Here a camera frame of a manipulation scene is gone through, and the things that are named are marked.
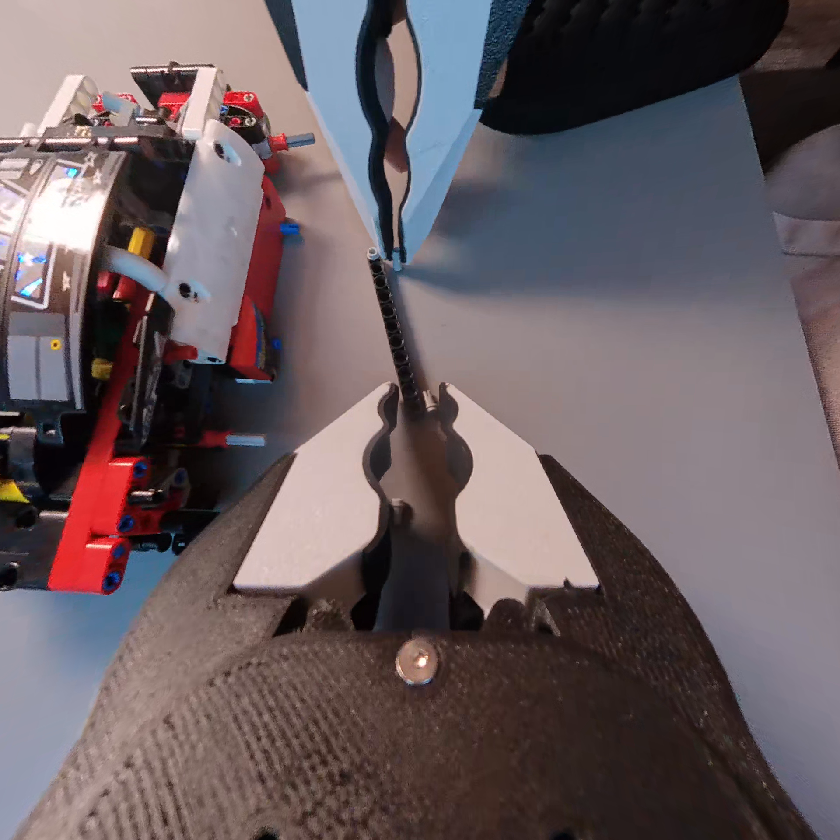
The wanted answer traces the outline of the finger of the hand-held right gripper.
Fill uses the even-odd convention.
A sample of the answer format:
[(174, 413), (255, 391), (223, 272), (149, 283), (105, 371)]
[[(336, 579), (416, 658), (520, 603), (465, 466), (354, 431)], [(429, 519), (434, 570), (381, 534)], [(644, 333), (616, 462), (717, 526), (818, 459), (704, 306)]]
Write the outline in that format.
[(401, 260), (429, 236), (480, 111), (480, 67), (491, 1), (409, 1), (407, 23), (419, 69), (406, 133), (408, 187), (400, 212)]
[(385, 150), (394, 104), (395, 2), (293, 2), (310, 105), (380, 257), (402, 260)]

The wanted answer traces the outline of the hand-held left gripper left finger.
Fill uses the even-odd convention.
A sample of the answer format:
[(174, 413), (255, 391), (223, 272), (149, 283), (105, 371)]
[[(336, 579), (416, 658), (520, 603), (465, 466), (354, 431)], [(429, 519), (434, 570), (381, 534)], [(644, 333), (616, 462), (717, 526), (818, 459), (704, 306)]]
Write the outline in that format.
[(233, 579), (237, 595), (303, 600), (343, 614), (347, 627), (375, 621), (388, 565), (370, 560), (387, 534), (400, 393), (386, 382), (298, 446)]

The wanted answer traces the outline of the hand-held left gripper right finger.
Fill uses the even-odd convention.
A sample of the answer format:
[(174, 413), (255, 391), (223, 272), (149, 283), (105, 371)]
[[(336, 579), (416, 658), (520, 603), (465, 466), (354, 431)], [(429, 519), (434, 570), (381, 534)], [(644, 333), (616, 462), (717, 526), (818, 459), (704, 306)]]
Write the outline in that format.
[(533, 607), (561, 592), (597, 593), (600, 581), (535, 447), (456, 386), (438, 408), (463, 591), (488, 618), (499, 602)]

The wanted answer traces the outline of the long black lego beam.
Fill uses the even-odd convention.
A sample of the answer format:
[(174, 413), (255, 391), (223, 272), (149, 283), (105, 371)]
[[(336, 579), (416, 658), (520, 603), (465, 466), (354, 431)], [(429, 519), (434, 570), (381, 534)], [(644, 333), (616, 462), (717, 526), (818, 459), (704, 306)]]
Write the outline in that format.
[(418, 386), (414, 364), (397, 309), (392, 286), (385, 270), (383, 259), (367, 260), (374, 287), (374, 294), (380, 309), (388, 348), (392, 357), (397, 385), (405, 410), (409, 416), (418, 417), (424, 411), (422, 391)]

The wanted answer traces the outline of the lego race car model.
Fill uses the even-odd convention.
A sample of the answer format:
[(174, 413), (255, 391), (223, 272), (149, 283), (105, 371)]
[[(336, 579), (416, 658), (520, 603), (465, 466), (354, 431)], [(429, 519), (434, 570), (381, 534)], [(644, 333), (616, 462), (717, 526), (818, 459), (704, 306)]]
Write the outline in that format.
[(267, 385), (287, 219), (274, 135), (212, 64), (139, 66), (150, 104), (67, 76), (1, 141), (2, 591), (109, 595), (217, 515), (225, 381)]

